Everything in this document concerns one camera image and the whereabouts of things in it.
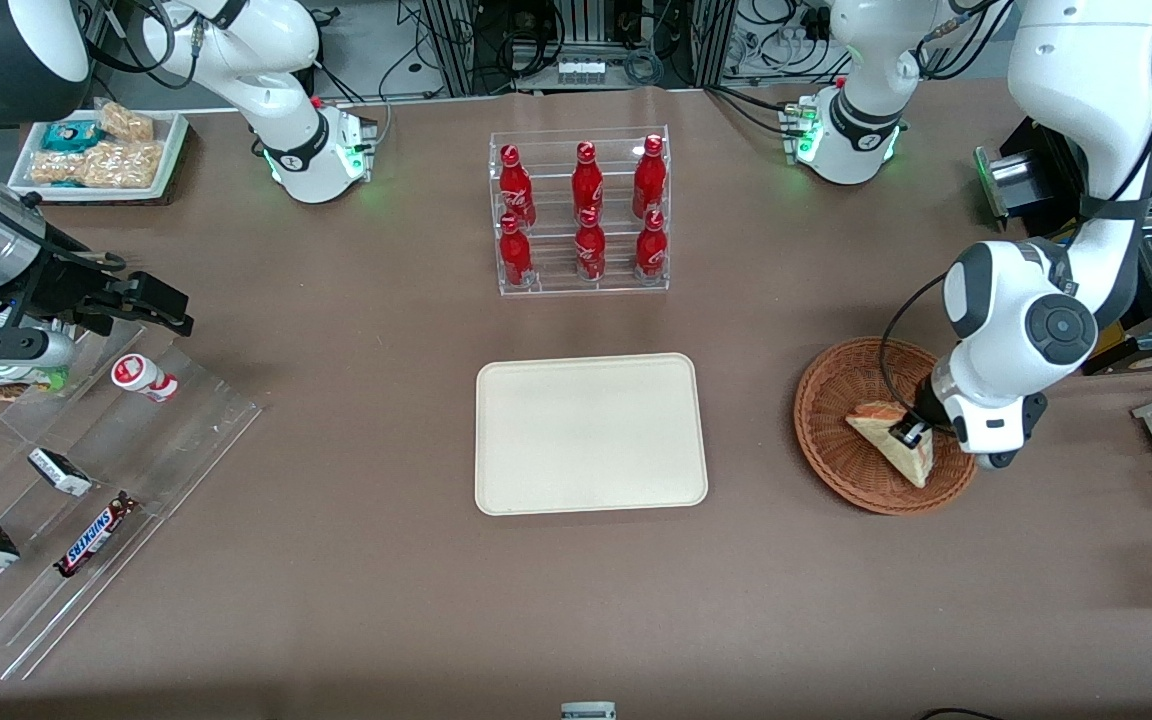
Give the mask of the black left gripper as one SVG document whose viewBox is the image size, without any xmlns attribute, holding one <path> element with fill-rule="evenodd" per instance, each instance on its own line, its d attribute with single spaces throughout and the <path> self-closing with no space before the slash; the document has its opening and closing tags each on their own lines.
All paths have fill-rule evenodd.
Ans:
<svg viewBox="0 0 1152 720">
<path fill-rule="evenodd" d="M 941 395 L 955 388 L 954 379 L 946 374 L 929 374 L 916 387 L 914 414 L 919 420 L 897 420 L 890 435 L 908 448 L 931 442 L 937 432 L 955 433 L 954 420 L 947 414 Z"/>
</svg>

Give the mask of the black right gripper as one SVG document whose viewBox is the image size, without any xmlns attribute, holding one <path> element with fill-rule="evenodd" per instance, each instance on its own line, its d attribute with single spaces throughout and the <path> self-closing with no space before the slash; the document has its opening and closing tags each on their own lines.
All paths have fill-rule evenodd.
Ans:
<svg viewBox="0 0 1152 720">
<path fill-rule="evenodd" d="M 123 270 L 126 260 L 111 252 L 79 252 L 76 262 L 41 252 L 24 274 L 24 314 L 35 323 L 81 325 L 100 334 L 108 333 L 118 318 L 192 336 L 191 314 L 160 309 L 188 306 L 185 293 L 147 272 L 132 272 L 126 279 L 119 275 Z"/>
</svg>

